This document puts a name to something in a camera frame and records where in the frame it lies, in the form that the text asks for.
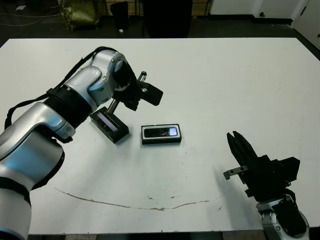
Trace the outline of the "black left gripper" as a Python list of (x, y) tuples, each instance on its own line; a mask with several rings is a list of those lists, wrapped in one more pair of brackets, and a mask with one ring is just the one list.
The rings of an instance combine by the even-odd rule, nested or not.
[(143, 82), (147, 78), (147, 73), (142, 71), (135, 81), (133, 80), (126, 90), (115, 91), (114, 99), (107, 109), (107, 113), (113, 114), (120, 103), (123, 103), (128, 109), (136, 111), (140, 100), (150, 102), (147, 98), (148, 89), (144, 87)]

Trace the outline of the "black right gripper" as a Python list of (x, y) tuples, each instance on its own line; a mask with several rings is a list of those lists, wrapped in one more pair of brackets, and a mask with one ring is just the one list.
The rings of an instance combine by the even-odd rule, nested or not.
[(239, 176), (244, 185), (246, 195), (257, 202), (266, 202), (282, 198), (285, 184), (274, 172), (272, 161), (267, 155), (257, 156), (251, 144), (237, 131), (233, 135), (227, 133), (230, 151), (239, 167), (223, 173), (226, 180), (232, 176)]

